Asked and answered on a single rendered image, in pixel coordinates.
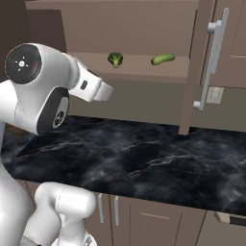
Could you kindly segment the brown base cabinet door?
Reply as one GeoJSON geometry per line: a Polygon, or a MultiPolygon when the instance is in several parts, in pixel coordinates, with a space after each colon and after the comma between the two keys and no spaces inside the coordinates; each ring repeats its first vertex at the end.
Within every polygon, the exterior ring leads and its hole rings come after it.
{"type": "Polygon", "coordinates": [[[113,246],[196,246],[207,212],[159,202],[119,197],[119,226],[114,221],[113,246]]]}
{"type": "Polygon", "coordinates": [[[86,228],[94,237],[97,242],[97,246],[112,246],[110,196],[102,193],[105,219],[104,224],[101,224],[98,209],[98,194],[98,192],[95,192],[96,207],[94,213],[86,219],[86,228]]]}

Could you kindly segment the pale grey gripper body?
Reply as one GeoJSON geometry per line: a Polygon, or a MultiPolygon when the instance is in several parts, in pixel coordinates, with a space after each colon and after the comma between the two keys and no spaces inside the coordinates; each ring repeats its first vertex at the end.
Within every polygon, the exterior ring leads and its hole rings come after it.
{"type": "Polygon", "coordinates": [[[113,88],[105,82],[102,82],[99,89],[94,97],[94,101],[108,101],[111,97],[113,88]]]}

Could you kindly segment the brown panelled cabinet door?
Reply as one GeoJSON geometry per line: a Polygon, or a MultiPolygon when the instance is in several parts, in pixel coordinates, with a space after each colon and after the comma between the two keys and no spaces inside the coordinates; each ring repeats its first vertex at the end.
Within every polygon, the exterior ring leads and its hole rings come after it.
{"type": "Polygon", "coordinates": [[[216,0],[213,21],[230,10],[216,72],[209,85],[246,88],[246,0],[216,0]]]}

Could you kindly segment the green broccoli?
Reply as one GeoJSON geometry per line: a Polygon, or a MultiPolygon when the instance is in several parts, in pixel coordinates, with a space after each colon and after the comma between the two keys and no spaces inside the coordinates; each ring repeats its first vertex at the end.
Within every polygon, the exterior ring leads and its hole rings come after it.
{"type": "Polygon", "coordinates": [[[123,55],[120,52],[111,52],[108,55],[108,61],[114,68],[118,68],[119,65],[123,62],[123,55]]]}

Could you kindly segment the green cucumber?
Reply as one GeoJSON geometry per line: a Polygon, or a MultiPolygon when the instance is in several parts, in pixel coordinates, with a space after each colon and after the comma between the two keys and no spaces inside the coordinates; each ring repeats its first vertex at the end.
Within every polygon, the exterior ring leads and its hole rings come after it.
{"type": "Polygon", "coordinates": [[[152,65],[160,65],[164,62],[172,62],[175,60],[174,54],[160,54],[156,55],[151,59],[152,65]]]}

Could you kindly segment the brown drawer front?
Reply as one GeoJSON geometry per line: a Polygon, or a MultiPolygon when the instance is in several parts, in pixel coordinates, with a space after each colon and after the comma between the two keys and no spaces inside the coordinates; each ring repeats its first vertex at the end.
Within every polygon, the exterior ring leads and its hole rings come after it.
{"type": "Polygon", "coordinates": [[[246,227],[221,223],[209,210],[196,246],[246,246],[246,227]]]}

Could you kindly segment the beige wall outlet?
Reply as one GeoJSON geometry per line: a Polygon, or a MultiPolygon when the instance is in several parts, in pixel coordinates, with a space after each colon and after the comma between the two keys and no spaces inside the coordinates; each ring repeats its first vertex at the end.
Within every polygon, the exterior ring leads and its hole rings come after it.
{"type": "Polygon", "coordinates": [[[222,100],[223,92],[224,92],[223,87],[210,86],[207,95],[207,103],[220,104],[222,100]]]}

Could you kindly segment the open brown wall cabinet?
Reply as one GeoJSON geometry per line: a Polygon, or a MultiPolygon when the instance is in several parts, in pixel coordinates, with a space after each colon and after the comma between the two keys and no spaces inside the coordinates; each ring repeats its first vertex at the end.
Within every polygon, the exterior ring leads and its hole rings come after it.
{"type": "Polygon", "coordinates": [[[108,80],[186,82],[199,0],[35,0],[29,11],[61,15],[66,50],[108,80]],[[123,62],[114,68],[111,52],[123,62]],[[174,61],[152,65],[160,54],[174,61]]]}

